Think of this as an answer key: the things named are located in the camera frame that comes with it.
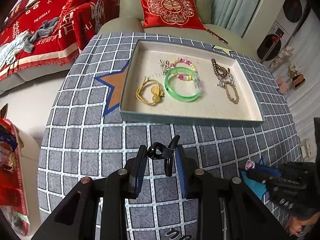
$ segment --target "gray cord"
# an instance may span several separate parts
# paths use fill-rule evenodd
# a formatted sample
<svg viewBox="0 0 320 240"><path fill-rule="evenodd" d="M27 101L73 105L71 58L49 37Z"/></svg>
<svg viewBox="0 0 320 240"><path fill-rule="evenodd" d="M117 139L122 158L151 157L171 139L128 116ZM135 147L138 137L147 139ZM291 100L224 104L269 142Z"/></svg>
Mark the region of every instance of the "gray cord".
<svg viewBox="0 0 320 240"><path fill-rule="evenodd" d="M96 4L96 7L95 7L95 15L94 15L94 18L95 18L95 21L96 21L96 28L95 28L96 33L98 33L98 31L99 31L100 28L101 28L100 23L99 23L99 17L98 17L98 12L99 12L100 3L101 3L101 0L98 0L98 1L97 1L97 4Z"/></svg>

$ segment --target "green bracelet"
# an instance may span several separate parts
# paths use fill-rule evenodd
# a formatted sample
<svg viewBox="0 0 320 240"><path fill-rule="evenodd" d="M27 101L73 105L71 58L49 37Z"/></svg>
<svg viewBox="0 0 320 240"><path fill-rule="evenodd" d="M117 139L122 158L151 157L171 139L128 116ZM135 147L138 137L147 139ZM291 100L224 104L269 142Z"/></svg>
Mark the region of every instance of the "green bracelet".
<svg viewBox="0 0 320 240"><path fill-rule="evenodd" d="M178 93L173 91L173 89L169 86L169 77L171 75L177 74L177 73L184 73L184 74L192 76L192 80L194 82L195 89L196 89L196 94L195 95L190 96L190 97L185 97L185 96L179 95ZM202 84L201 84L199 75L197 73L193 72L191 69L186 68L186 67L174 67L174 68L171 68L165 75L164 88L172 98L174 98L174 99L176 99L178 101L182 101L182 102L193 101L202 92Z"/></svg>

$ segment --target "green plastic bangle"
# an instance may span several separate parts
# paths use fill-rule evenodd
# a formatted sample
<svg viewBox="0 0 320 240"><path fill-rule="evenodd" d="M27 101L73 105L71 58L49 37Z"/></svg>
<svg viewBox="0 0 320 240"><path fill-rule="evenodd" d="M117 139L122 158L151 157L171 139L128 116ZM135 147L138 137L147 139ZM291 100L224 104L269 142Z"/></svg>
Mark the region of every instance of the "green plastic bangle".
<svg viewBox="0 0 320 240"><path fill-rule="evenodd" d="M195 100L200 94L201 94L201 90L197 89L197 93L193 96L190 96L190 97L185 97L185 96L182 96L182 95L179 95L178 93L176 93L170 86L169 86L169 77L173 74L176 74L176 73L184 73L184 74L187 74L187 75L190 75L192 76L192 79L194 80L194 82L197 82L197 80L199 80L199 75L195 72L193 72L191 69L189 68L186 68L186 67L174 67L174 68L171 68L167 74L165 75L165 78L164 78L164 88L165 90L168 92L168 94L178 100L178 101L181 101L181 102L190 102L190 101L193 101Z"/></svg>

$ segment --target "table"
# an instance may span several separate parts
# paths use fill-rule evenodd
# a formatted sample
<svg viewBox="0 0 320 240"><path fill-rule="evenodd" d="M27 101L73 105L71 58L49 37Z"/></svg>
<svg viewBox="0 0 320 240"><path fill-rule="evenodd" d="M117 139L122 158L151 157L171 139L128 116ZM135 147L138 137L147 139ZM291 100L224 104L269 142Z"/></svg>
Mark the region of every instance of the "table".
<svg viewBox="0 0 320 240"><path fill-rule="evenodd" d="M184 126L123 122L119 108L102 116L108 87L96 76L121 70L138 39L158 39L209 48L198 41L148 33L109 33L94 36L80 54L57 93L47 122L38 168L38 196L42 221L84 176L98 179L122 168L137 153L140 144L168 144L181 136L186 155L214 176L230 179L238 175L250 158L275 166L300 161L300 139L287 103L265 66L230 51L239 60L261 102L266 121L256 128ZM174 228L179 238L196 236L197 201L181 197L175 169L166 178L162 161L148 161L142 192L137 200L126 200L128 239L169 239ZM284 224L287 214L264 197L269 210ZM221 205L224 235L225 210ZM100 235L101 206L96 237Z"/></svg>

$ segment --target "yellow hair tie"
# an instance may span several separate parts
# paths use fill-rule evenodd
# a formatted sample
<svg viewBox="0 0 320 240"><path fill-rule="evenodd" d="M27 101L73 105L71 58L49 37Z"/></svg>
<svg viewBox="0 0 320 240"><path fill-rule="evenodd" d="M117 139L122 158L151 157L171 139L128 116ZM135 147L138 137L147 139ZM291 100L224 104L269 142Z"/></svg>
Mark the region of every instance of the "yellow hair tie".
<svg viewBox="0 0 320 240"><path fill-rule="evenodd" d="M153 86L151 88L151 93L153 94L152 97L152 103L145 101L142 96L140 95L141 90L147 85L148 82L154 82L157 84L157 86ZM161 86L159 84L159 82L157 80L154 79L150 79L148 77L144 77L144 82L142 83L142 85L140 85L140 87L138 87L137 91L136 91L136 98L149 106L154 106L155 104L160 102L160 97L163 97L163 91L161 90Z"/></svg>

